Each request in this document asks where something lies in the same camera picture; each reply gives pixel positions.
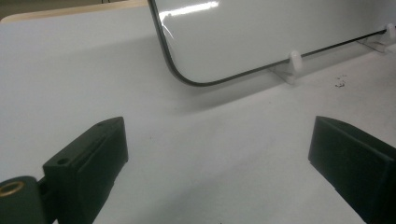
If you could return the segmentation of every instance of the screw hole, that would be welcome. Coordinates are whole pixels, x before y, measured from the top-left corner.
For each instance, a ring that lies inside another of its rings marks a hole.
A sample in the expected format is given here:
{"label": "screw hole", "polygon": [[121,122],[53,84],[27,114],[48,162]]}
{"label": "screw hole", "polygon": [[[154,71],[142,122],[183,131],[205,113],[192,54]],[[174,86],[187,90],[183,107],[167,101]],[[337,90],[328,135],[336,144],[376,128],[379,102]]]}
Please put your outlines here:
{"label": "screw hole", "polygon": [[58,164],[59,164],[59,165],[66,164],[66,163],[68,163],[68,162],[69,162],[69,159],[61,159],[61,160],[58,160]]}
{"label": "screw hole", "polygon": [[18,192],[20,189],[23,188],[23,186],[24,186],[23,182],[16,181],[16,182],[11,182],[9,184],[6,184],[3,187],[0,187],[0,198],[6,197],[6,196],[11,195],[15,192]]}

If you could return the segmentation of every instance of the wooden edge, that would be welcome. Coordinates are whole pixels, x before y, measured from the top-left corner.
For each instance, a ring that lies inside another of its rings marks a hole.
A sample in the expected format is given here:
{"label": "wooden edge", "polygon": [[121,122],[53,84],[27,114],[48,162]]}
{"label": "wooden edge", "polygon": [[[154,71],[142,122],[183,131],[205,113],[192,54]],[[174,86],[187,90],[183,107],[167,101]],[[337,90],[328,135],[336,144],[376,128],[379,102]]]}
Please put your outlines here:
{"label": "wooden edge", "polygon": [[41,18],[47,18],[47,17],[73,15],[73,14],[78,14],[78,13],[103,11],[103,10],[125,8],[125,7],[144,7],[147,5],[148,5],[147,0],[128,0],[128,1],[122,1],[122,2],[106,3],[106,4],[100,4],[100,5],[85,6],[85,7],[68,7],[68,8],[61,8],[61,9],[15,14],[15,15],[4,17],[2,20],[0,20],[0,22],[6,23],[6,22],[13,22],[13,21],[26,21],[26,20],[41,19]]}

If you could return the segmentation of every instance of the black edge trim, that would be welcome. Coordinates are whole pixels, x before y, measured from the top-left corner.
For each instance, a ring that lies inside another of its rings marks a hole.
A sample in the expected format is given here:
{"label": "black edge trim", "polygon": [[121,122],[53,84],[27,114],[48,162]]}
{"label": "black edge trim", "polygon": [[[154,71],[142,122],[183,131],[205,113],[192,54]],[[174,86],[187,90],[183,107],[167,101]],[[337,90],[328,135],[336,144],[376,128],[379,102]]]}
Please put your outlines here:
{"label": "black edge trim", "polygon": [[[161,48],[163,50],[163,57],[166,60],[166,65],[168,66],[169,70],[172,71],[172,74],[178,80],[180,80],[181,82],[184,82],[185,84],[188,84],[188,85],[191,85],[191,86],[195,86],[195,87],[214,86],[214,85],[217,85],[217,84],[220,84],[220,83],[223,83],[223,82],[226,82],[226,81],[230,81],[230,80],[238,78],[238,77],[242,77],[242,76],[254,73],[254,72],[261,71],[263,69],[267,69],[267,68],[276,66],[278,64],[288,63],[290,61],[289,59],[286,59],[286,60],[283,60],[283,61],[280,61],[280,62],[277,62],[277,63],[270,63],[270,64],[267,64],[265,66],[258,67],[258,68],[255,68],[255,69],[251,69],[251,70],[248,70],[246,72],[243,72],[243,73],[231,76],[231,77],[226,77],[224,79],[220,79],[220,80],[213,81],[213,82],[201,83],[201,82],[191,81],[191,80],[186,79],[185,77],[183,77],[183,75],[181,75],[181,73],[178,72],[178,70],[177,70],[177,68],[176,68],[176,66],[175,66],[175,64],[174,64],[174,62],[172,60],[168,44],[166,43],[165,35],[163,34],[163,27],[161,26],[161,21],[160,21],[160,18],[159,18],[158,8],[157,8],[157,5],[155,3],[155,0],[148,0],[148,5],[149,5],[150,11],[151,11],[152,19],[154,19],[155,30],[157,31],[157,36],[158,36],[158,38],[160,40],[160,43],[161,43]],[[323,49],[317,49],[317,50],[302,54],[301,56],[302,57],[310,56],[312,54],[320,53],[320,52],[328,50],[328,49],[334,49],[334,48],[343,46],[345,44],[349,44],[349,43],[355,42],[357,40],[367,38],[367,37],[372,36],[372,35],[382,35],[385,32],[386,32],[386,30],[378,31],[378,32],[375,32],[375,33],[372,33],[372,34],[369,34],[369,35],[364,35],[364,36],[361,36],[361,37],[358,37],[358,38],[355,38],[355,39],[351,39],[351,40],[348,40],[348,41],[345,41],[345,42],[342,42],[342,43],[339,43],[339,44],[331,45],[331,46],[323,48]]]}

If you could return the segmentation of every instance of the white plastic clip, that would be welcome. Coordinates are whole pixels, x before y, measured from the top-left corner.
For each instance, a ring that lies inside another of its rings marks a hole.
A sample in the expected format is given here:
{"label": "white plastic clip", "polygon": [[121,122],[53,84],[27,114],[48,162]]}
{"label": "white plastic clip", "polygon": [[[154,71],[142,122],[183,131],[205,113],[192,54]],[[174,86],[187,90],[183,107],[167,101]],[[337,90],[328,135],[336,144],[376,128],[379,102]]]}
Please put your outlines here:
{"label": "white plastic clip", "polygon": [[289,63],[282,63],[270,68],[270,71],[283,78],[290,85],[303,70],[303,58],[301,54],[294,50],[289,55]]}
{"label": "white plastic clip", "polygon": [[387,31],[383,35],[374,35],[362,40],[359,43],[374,49],[381,53],[385,53],[387,46],[396,42],[396,29],[392,23],[387,25]]}

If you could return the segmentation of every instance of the brass insert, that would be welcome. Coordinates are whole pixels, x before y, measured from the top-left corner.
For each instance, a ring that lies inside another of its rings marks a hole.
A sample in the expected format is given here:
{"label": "brass insert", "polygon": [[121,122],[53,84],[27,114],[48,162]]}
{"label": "brass insert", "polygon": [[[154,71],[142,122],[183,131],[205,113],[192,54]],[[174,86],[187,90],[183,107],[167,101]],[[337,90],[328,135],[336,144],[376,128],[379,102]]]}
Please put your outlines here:
{"label": "brass insert", "polygon": [[15,181],[0,187],[0,198],[6,197],[23,189],[24,183]]}

